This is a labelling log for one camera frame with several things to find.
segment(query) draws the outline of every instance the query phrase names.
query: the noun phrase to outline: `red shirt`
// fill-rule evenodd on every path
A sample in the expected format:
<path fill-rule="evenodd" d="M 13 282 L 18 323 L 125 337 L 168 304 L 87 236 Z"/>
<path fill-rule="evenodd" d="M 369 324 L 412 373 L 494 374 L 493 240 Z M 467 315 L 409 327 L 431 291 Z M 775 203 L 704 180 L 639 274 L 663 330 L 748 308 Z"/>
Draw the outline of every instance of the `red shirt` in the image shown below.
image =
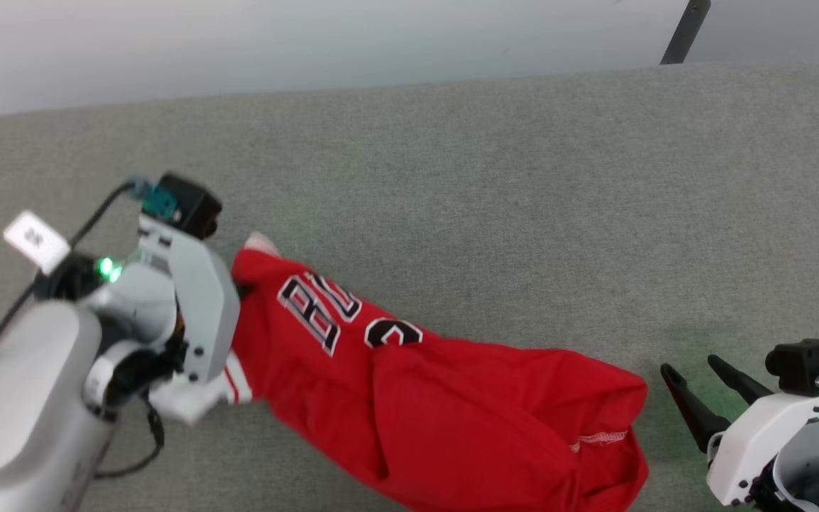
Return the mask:
<path fill-rule="evenodd" d="M 252 287 L 233 341 L 250 392 L 408 508 L 614 512 L 646 482 L 636 375 L 569 351 L 443 339 L 257 250 L 232 274 Z"/>

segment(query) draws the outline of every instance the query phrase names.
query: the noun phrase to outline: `gray fabric surface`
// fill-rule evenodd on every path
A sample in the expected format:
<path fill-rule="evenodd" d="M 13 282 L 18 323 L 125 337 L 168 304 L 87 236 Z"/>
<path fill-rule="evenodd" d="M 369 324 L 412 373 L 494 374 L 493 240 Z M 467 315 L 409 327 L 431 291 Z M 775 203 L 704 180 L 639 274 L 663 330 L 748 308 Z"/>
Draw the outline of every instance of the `gray fabric surface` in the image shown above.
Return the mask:
<path fill-rule="evenodd" d="M 658 376 L 734 418 L 705 366 L 765 383 L 776 343 L 819 337 L 819 65 L 676 65 L 560 78 L 279 93 L 0 119 L 0 233 L 33 208 L 63 233 L 130 174 L 178 169 L 251 230 L 356 294 L 451 336 L 578 350 L 643 376 L 639 511 L 718 510 Z M 134 245 L 134 209 L 88 240 Z M 2 243 L 0 314 L 30 265 Z M 107 458 L 150 450 L 136 409 Z M 85 512 L 396 511 L 263 405 L 168 428 L 143 474 Z"/>

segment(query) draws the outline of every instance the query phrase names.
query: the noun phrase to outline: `white robot link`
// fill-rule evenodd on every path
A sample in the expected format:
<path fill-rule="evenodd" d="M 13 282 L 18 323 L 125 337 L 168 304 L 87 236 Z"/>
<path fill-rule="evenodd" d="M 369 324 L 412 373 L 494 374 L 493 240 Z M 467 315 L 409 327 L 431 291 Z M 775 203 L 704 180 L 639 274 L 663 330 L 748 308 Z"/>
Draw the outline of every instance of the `white robot link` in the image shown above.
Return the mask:
<path fill-rule="evenodd" d="M 717 356 L 708 363 L 749 406 L 735 422 L 703 405 L 672 366 L 660 372 L 707 456 L 715 498 L 725 506 L 754 503 L 763 512 L 819 512 L 819 340 L 781 344 L 767 356 L 782 393 Z"/>
<path fill-rule="evenodd" d="M 42 301 L 1 337 L 0 512 L 77 509 L 95 476 L 140 469 L 162 448 L 149 407 L 155 452 L 130 470 L 97 473 L 124 405 L 178 373 L 207 383 L 223 372 L 240 298 L 203 242 L 220 203 L 171 173 L 117 192 L 71 247 L 112 198 L 131 194 L 143 202 L 136 252 L 123 262 L 69 253 L 37 274 L 17 304 L 30 292 Z"/>

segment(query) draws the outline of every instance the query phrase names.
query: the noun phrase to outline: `white striped trim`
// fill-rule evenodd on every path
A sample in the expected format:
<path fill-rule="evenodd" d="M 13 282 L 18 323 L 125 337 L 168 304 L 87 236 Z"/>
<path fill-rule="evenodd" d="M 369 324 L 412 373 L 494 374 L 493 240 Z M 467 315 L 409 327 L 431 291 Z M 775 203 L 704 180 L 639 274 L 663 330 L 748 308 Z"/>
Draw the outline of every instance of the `white striped trim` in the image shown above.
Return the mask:
<path fill-rule="evenodd" d="M 581 443 L 602 443 L 602 444 L 610 444 L 610 443 L 617 443 L 618 441 L 623 441 L 625 437 L 627 437 L 628 431 L 625 430 L 624 432 L 600 432 L 598 434 L 593 435 L 581 435 L 579 440 L 576 444 L 570 444 L 571 451 L 573 453 L 577 453 L 579 451 L 579 446 Z"/>
<path fill-rule="evenodd" d="M 227 372 L 234 392 L 238 395 L 236 403 L 247 404 L 251 402 L 251 386 L 248 385 L 248 379 L 245 377 L 245 371 L 242 370 L 242 364 L 233 351 L 230 351 L 230 355 L 227 357 Z"/>

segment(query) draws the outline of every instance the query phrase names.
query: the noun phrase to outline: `white label tag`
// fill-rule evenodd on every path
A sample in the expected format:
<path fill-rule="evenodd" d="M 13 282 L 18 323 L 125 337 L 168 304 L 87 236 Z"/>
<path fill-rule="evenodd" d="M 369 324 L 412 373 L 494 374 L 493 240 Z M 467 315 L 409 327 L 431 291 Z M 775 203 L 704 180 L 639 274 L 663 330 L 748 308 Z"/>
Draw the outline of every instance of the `white label tag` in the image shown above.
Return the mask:
<path fill-rule="evenodd" d="M 45 275 L 54 271 L 71 252 L 62 235 L 29 210 L 17 216 L 4 231 L 4 237 L 10 246 L 35 262 Z"/>

